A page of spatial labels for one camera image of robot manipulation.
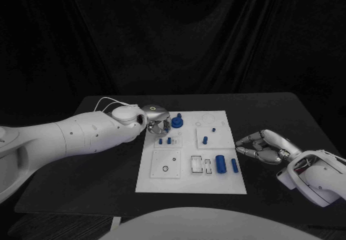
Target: blue object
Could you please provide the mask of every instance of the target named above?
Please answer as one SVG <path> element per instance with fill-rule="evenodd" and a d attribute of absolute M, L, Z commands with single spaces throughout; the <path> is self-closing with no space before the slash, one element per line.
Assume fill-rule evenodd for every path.
<path fill-rule="evenodd" d="M 218 173 L 219 174 L 224 174 L 228 172 L 227 170 L 227 163 L 225 163 L 225 157 L 224 155 L 218 155 L 216 158 L 216 168 L 218 168 Z"/>
<path fill-rule="evenodd" d="M 176 117 L 172 119 L 172 127 L 175 129 L 179 129 L 183 126 L 183 119 L 182 119 L 182 114 L 179 113 Z"/>
<path fill-rule="evenodd" d="M 237 166 L 237 160 L 232 158 L 232 170 L 235 173 L 238 173 L 238 166 Z"/>
<path fill-rule="evenodd" d="M 208 136 L 203 137 L 203 144 L 208 144 Z"/>

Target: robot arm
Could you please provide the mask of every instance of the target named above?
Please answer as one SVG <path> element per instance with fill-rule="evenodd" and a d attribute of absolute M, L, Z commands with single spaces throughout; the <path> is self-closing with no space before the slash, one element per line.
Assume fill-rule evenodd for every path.
<path fill-rule="evenodd" d="M 241 147 L 250 142 L 255 150 Z M 346 166 L 338 161 L 338 156 L 325 150 L 303 152 L 287 138 L 270 130 L 255 132 L 235 145 L 239 153 L 267 164 L 277 165 L 283 160 L 289 161 L 287 167 L 277 173 L 277 179 L 290 190 L 297 188 L 314 204 L 326 207 L 340 197 L 346 199 Z"/>
<path fill-rule="evenodd" d="M 54 123 L 0 126 L 0 203 L 43 165 L 133 141 L 146 127 L 154 134 L 170 130 L 170 113 L 156 105 L 140 109 L 127 104 L 110 113 L 87 112 Z"/>

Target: gray carpet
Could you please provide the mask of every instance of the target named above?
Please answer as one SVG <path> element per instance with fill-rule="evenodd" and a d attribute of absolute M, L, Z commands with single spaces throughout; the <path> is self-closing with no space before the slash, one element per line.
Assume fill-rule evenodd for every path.
<path fill-rule="evenodd" d="M 10 227 L 9 236 L 19 240 L 98 240 L 111 224 L 111 216 L 30 213 Z M 346 240 L 346 228 L 287 225 L 323 240 Z"/>

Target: black table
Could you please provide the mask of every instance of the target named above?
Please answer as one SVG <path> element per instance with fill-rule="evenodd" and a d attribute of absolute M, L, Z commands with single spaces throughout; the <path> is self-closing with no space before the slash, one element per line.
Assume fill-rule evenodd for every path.
<path fill-rule="evenodd" d="M 100 96 L 88 96 L 75 114 L 91 112 Z M 289 92 L 212 95 L 114 96 L 128 104 L 156 104 L 169 111 L 225 110 L 237 141 L 270 129 L 306 150 L 339 155 L 297 96 Z M 104 100 L 103 110 L 110 102 Z M 16 204 L 20 213 L 71 213 L 137 217 L 176 207 L 238 211 L 281 223 L 346 226 L 346 201 L 319 207 L 276 174 L 287 165 L 268 165 L 238 154 L 247 195 L 136 193 L 146 131 L 134 141 L 104 152 L 66 157 L 42 167 Z"/>

